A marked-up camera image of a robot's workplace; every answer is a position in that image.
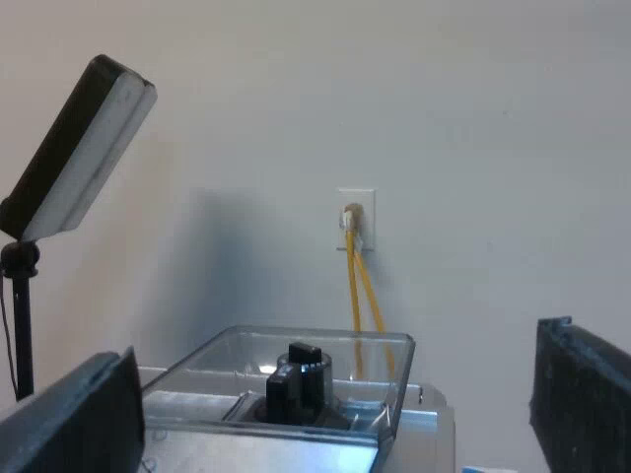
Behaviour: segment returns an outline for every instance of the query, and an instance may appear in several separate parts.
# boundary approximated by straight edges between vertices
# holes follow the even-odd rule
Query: metal base
[[[139,371],[143,385],[164,372]],[[429,384],[408,384],[397,437],[380,471],[454,473],[455,437],[454,410],[445,396]],[[139,473],[370,471],[375,456],[370,448],[355,444],[159,429],[147,431],[146,443]],[[305,458],[310,460],[307,469]],[[299,469],[294,461],[301,463]]]

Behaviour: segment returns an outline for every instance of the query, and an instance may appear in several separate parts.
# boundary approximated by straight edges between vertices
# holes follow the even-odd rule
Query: black knob
[[[311,365],[321,363],[322,349],[312,347],[303,342],[294,342],[289,345],[289,363],[299,365]]]
[[[300,365],[288,363],[279,367],[267,379],[266,391],[267,422],[292,423],[301,407]]]

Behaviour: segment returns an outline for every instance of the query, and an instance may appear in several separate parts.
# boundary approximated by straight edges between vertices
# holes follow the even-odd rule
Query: wall outlet
[[[339,214],[348,204],[360,204],[364,208],[363,221],[360,222],[359,235],[367,250],[375,249],[375,189],[337,189],[337,249],[346,250],[346,237],[344,231],[339,228]]]

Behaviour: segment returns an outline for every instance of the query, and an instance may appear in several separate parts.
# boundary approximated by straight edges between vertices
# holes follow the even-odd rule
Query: light stand
[[[32,241],[9,243],[0,253],[0,277],[13,281],[18,401],[33,394],[34,390],[29,279],[37,274],[35,265],[38,261],[39,249]]]
[[[35,241],[79,226],[157,97],[138,73],[95,57],[0,204],[0,230],[16,240],[2,249],[0,270],[13,280],[18,400],[34,392],[29,279],[37,274]]]

